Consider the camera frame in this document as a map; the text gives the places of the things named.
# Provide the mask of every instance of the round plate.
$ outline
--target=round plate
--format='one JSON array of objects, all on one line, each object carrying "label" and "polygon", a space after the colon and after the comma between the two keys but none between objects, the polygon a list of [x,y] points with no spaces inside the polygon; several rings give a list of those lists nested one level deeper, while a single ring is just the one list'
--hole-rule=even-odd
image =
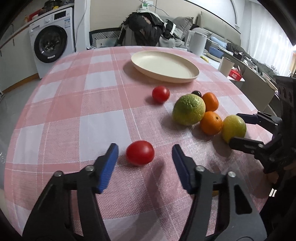
[{"label": "round plate", "polygon": [[131,57],[131,61],[141,73],[166,82],[191,82],[200,73],[188,59],[161,51],[137,52]]},{"label": "round plate", "polygon": [[216,56],[211,55],[210,53],[206,53],[205,55],[208,56],[209,58],[217,61],[217,62],[221,62],[221,59],[220,58],[217,58]]}]

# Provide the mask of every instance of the tablecloth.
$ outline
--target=tablecloth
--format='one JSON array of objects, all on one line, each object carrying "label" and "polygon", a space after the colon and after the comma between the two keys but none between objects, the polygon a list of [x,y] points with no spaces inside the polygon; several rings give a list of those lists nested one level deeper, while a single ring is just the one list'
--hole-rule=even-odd
[{"label": "tablecloth", "polygon": [[[186,84],[159,82],[138,72],[131,56],[159,50],[178,54],[199,69]],[[157,85],[169,88],[165,104],[155,104]],[[243,179],[260,210],[270,192],[262,165],[252,155],[231,150],[220,135],[209,137],[198,127],[172,121],[176,100],[193,90],[212,92],[222,119],[230,114],[256,113],[253,104],[226,77],[192,53],[159,47],[112,47],[74,53],[57,61],[25,105],[7,153],[4,190],[9,219],[22,233],[38,196],[53,172],[76,172],[93,164],[110,143],[119,159],[110,184],[97,196],[111,240],[178,240],[192,198],[182,189],[171,149],[180,144],[196,164],[213,172],[234,171]],[[271,134],[247,125],[247,137],[268,142]],[[155,148],[154,160],[143,167],[127,163],[125,150],[137,140]],[[82,234],[73,191],[75,230]],[[213,233],[217,199],[213,199],[208,234]]]}]

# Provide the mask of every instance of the white cabinet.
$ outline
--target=white cabinet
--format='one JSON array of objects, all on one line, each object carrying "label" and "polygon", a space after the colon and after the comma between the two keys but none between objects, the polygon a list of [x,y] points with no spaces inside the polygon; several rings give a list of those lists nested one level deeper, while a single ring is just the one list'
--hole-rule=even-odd
[{"label": "white cabinet", "polygon": [[14,36],[0,50],[1,90],[38,72],[31,48],[29,28]]}]

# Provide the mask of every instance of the washing machine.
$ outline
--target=washing machine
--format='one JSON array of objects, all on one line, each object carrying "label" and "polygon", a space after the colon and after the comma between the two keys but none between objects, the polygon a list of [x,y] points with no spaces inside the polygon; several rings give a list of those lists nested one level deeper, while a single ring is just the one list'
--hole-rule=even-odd
[{"label": "washing machine", "polygon": [[73,8],[46,15],[29,26],[31,47],[40,78],[74,50]]}]

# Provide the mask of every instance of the gray floor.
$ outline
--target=gray floor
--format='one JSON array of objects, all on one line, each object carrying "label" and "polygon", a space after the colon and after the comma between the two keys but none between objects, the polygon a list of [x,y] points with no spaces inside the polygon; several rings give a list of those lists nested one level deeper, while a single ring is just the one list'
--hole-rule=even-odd
[{"label": "gray floor", "polygon": [[39,81],[33,80],[10,91],[0,102],[0,189],[4,189],[4,168],[12,132]]}]

